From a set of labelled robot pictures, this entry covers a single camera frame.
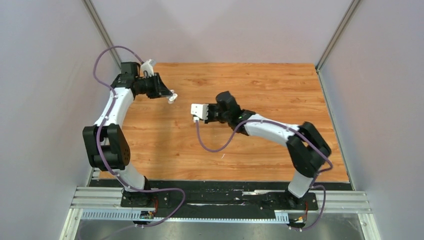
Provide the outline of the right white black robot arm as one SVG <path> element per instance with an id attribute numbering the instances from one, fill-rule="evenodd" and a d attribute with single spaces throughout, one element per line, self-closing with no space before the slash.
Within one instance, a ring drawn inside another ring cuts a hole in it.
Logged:
<path id="1" fill-rule="evenodd" d="M 219 93 L 215 103 L 192 104 L 190 112 L 196 128 L 219 122 L 232 129 L 229 140 L 235 134 L 260 137 L 286 147 L 294 167 L 294 175 L 285 191 L 286 204 L 298 209 L 306 201 L 305 195 L 317 177 L 333 168 L 329 160 L 332 150 L 318 129 L 311 123 L 288 124 L 271 120 L 247 109 L 242 109 L 229 91 Z"/>

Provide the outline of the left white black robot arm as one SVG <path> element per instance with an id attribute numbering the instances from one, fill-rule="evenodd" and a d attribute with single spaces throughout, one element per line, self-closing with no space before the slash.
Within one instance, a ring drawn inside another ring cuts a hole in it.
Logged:
<path id="1" fill-rule="evenodd" d="M 167 88 L 160 74 L 154 71 L 155 65 L 153 59 L 143 63 L 123 62 L 120 74 L 108 86 L 109 99 L 102 114 L 82 131 L 89 164 L 116 177 L 124 192 L 134 194 L 135 202 L 142 207 L 152 203 L 153 190 L 147 178 L 130 163 L 131 150 L 122 125 L 138 95 L 165 98 L 169 104 L 177 99 L 175 91 Z"/>

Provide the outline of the white earbud charging case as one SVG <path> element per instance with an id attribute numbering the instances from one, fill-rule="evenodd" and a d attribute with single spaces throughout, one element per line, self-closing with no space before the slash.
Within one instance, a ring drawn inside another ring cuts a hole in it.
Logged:
<path id="1" fill-rule="evenodd" d="M 178 94 L 173 89 L 171 89 L 170 92 L 171 92 L 171 95 L 167 96 L 166 98 L 167 98 L 168 104 L 173 104 L 176 101 Z"/>

